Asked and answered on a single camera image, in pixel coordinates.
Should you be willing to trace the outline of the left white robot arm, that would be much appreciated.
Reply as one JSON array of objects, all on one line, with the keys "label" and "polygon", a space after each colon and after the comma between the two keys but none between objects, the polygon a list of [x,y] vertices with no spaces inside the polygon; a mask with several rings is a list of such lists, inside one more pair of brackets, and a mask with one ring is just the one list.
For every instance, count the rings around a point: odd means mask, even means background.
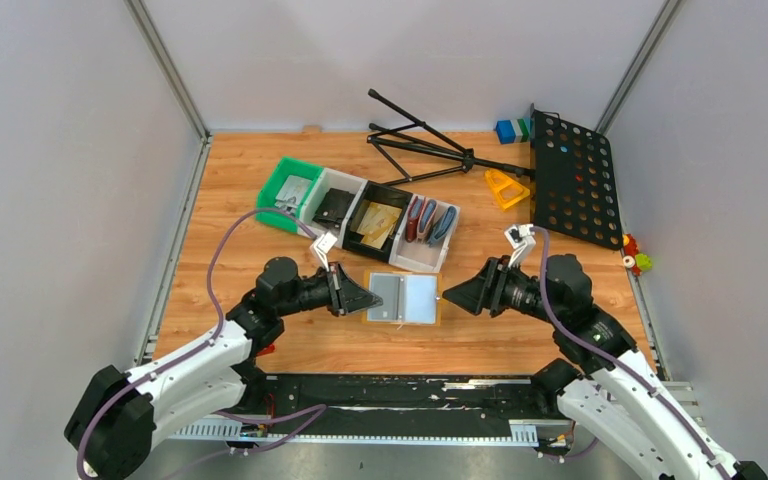
[{"label": "left white robot arm", "polygon": [[254,287],[215,327],[158,360],[125,372],[113,365],[90,379],[64,430],[82,479],[125,479],[181,428],[256,397],[257,355],[284,331],[284,319],[326,309],[334,316],[382,304],[338,262],[310,276],[289,257],[269,260]]}]

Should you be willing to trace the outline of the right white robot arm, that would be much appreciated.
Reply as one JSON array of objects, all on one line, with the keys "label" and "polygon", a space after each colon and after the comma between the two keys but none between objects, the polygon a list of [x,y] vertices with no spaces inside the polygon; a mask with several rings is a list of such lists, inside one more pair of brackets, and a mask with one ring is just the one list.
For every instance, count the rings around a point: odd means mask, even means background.
[{"label": "right white robot arm", "polygon": [[642,479],[764,479],[754,461],[722,448],[680,405],[625,328],[592,298],[572,254],[529,276],[489,258],[443,297],[472,315],[507,310],[553,326],[561,356],[533,377],[547,406],[585,427]]}]

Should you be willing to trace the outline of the yellow leather card holder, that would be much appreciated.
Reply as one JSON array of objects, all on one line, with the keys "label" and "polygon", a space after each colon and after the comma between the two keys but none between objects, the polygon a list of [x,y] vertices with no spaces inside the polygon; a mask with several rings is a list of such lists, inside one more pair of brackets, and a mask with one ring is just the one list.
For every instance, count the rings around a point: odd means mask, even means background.
[{"label": "yellow leather card holder", "polygon": [[371,325],[436,326],[442,318],[442,282],[438,274],[368,271],[365,287],[382,303],[363,314]]}]

